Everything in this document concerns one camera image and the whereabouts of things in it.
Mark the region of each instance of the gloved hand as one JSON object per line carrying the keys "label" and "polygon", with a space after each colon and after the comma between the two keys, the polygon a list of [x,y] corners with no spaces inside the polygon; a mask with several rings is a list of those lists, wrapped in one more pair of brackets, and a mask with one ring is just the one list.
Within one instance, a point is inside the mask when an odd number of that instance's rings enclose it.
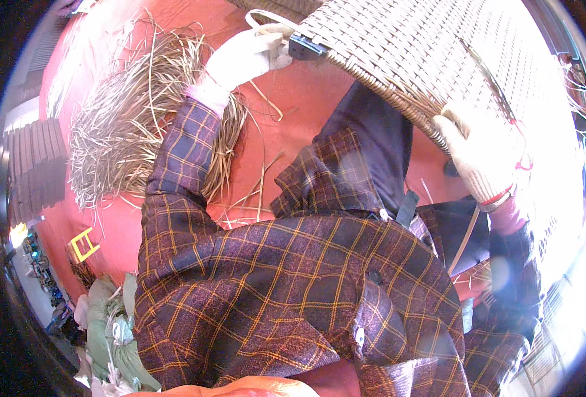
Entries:
{"label": "gloved hand", "polygon": [[207,74],[226,91],[263,75],[269,70],[291,64],[288,41],[284,40],[279,23],[263,25],[230,38],[207,61]]}
{"label": "gloved hand", "polygon": [[450,102],[433,118],[458,173],[483,211],[495,210],[515,189],[519,142],[467,107]]}

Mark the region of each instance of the dried grass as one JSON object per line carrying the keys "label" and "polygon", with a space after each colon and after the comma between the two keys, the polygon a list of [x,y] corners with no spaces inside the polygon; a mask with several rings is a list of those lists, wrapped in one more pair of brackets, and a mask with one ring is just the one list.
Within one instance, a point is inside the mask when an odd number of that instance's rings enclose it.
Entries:
{"label": "dried grass", "polygon": [[[190,27],[163,30],[148,13],[153,36],[141,41],[122,68],[92,88],[70,129],[70,182],[80,208],[97,208],[122,192],[142,195],[156,153],[188,85],[203,70],[204,36]],[[235,95],[213,144],[202,194],[229,186],[233,147],[248,109]]]}

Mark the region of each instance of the brown plaid jacket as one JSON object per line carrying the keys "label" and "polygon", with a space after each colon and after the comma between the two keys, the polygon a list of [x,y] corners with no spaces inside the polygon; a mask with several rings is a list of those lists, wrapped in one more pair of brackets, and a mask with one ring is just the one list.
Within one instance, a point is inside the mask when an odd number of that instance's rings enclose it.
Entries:
{"label": "brown plaid jacket", "polygon": [[346,358],[362,396],[498,393],[539,316],[526,228],[495,244],[516,271],[463,335],[432,250],[370,218],[379,197],[352,131],[306,147],[281,173],[276,219],[224,231],[199,194],[219,123],[187,99],[148,181],[135,337],[163,389],[289,377]]}

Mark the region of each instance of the black strap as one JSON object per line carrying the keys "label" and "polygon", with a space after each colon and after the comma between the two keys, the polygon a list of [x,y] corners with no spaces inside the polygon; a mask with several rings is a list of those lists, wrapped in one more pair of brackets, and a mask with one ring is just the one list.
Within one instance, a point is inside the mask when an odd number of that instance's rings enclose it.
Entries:
{"label": "black strap", "polygon": [[403,201],[401,202],[401,208],[399,208],[399,213],[396,215],[396,221],[401,224],[401,226],[408,228],[412,219],[414,218],[414,212],[416,211],[416,204],[419,203],[419,196],[411,190],[408,190],[408,193],[405,193],[403,197]]}

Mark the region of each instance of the yellow wooden object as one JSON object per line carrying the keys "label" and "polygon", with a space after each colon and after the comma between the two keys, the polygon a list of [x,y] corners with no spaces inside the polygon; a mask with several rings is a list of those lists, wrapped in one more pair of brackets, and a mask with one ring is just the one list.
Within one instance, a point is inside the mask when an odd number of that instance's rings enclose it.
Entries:
{"label": "yellow wooden object", "polygon": [[[73,238],[70,241],[70,245],[72,246],[72,249],[74,250],[74,253],[76,254],[77,259],[79,260],[79,262],[83,262],[88,257],[90,257],[90,255],[92,255],[99,248],[101,248],[101,245],[100,244],[92,245],[92,243],[90,242],[90,238],[88,237],[88,233],[90,233],[91,231],[92,231],[92,228],[89,227],[84,232],[82,232],[81,234],[79,234],[78,236],[76,236],[75,238]],[[88,242],[88,246],[90,247],[90,250],[88,250],[86,253],[83,253],[82,254],[81,251],[79,250],[79,246],[77,245],[77,242],[79,240],[81,240],[83,237],[86,238],[86,242]]]}

